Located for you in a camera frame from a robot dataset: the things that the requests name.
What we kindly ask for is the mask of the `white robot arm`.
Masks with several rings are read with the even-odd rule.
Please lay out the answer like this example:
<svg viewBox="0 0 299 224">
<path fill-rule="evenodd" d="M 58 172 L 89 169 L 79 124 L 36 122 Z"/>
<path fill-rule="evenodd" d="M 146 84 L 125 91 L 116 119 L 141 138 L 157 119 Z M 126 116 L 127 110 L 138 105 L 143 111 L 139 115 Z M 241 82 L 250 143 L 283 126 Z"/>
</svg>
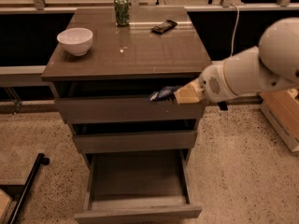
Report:
<svg viewBox="0 0 299 224">
<path fill-rule="evenodd" d="M 283 91 L 299 85 L 299 18 L 270 25 L 259 44 L 206 67 L 175 92 L 180 104 L 203 99 L 220 103 L 254 92 Z"/>
</svg>

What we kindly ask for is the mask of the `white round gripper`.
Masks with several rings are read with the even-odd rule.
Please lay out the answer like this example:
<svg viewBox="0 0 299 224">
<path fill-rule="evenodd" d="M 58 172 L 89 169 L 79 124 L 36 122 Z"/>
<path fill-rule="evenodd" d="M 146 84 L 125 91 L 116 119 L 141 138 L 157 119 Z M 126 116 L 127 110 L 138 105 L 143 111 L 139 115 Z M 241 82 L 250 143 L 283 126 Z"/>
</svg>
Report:
<svg viewBox="0 0 299 224">
<path fill-rule="evenodd" d="M 199 76 L 174 92 L 180 105 L 197 104 L 204 97 L 213 103 L 232 100 L 237 95 L 229 88 L 224 74 L 224 61 L 216 61 L 206 67 Z"/>
</svg>

